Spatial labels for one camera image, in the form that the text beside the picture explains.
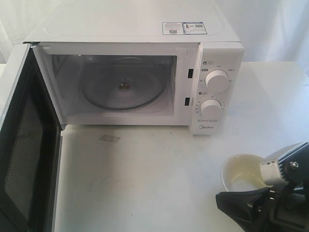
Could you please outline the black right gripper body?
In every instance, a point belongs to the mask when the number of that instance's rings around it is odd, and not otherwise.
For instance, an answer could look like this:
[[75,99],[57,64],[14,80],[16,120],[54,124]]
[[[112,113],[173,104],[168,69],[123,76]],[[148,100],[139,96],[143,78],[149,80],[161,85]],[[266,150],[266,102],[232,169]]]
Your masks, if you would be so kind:
[[264,231],[266,232],[307,232],[309,230],[309,181],[302,182],[302,189],[296,184],[274,184],[275,197],[271,200]]

